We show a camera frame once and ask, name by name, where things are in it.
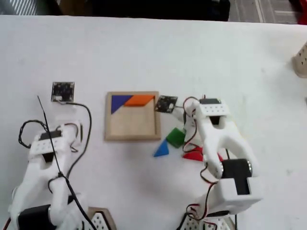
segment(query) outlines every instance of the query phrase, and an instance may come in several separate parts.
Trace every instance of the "wooden frame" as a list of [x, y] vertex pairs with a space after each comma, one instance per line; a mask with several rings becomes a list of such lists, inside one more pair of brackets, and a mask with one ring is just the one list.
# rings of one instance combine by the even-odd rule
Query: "wooden frame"
[[112, 106], [112, 95], [137, 95], [137, 94], [149, 94], [154, 95], [153, 106], [155, 106], [159, 92], [157, 91], [143, 91], [143, 92], [108, 92], [106, 95], [106, 118], [105, 118], [105, 140], [159, 140], [161, 139], [161, 123], [160, 113], [156, 112], [153, 107], [154, 115], [154, 133], [150, 135], [113, 135], [111, 130], [111, 106]]

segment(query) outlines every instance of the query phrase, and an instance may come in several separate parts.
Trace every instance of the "tangram puzzle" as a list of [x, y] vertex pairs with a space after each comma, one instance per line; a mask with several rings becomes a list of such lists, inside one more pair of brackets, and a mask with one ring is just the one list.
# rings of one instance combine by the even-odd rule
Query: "tangram puzzle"
[[154, 107], [158, 92], [109, 92], [105, 140], [161, 139], [160, 114]]

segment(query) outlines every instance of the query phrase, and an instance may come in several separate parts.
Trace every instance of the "wooden block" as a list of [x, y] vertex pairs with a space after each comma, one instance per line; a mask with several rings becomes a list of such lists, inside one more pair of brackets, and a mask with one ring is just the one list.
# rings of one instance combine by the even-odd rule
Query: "wooden block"
[[[154, 95], [145, 106], [121, 106], [111, 114], [113, 95]], [[158, 92], [109, 92], [106, 97], [105, 140], [161, 139], [160, 114], [154, 110]]]

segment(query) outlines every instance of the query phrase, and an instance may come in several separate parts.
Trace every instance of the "circuit board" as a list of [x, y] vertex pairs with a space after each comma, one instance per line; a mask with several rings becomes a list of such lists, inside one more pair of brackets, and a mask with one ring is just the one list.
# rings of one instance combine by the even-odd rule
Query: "circuit board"
[[175, 108], [177, 99], [178, 97], [161, 95], [155, 105], [155, 111], [171, 114]]

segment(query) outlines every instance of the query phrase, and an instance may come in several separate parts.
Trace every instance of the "blue tangram piece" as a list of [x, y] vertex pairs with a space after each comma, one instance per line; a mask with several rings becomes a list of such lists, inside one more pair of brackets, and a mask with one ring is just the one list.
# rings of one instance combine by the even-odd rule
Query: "blue tangram piece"
[[132, 95], [112, 95], [111, 114], [117, 111]]
[[154, 157], [160, 157], [160, 156], [164, 156], [164, 155], [168, 155], [168, 154], [169, 154], [169, 150], [168, 150], [168, 146], [167, 146], [167, 141], [164, 140], [153, 156]]

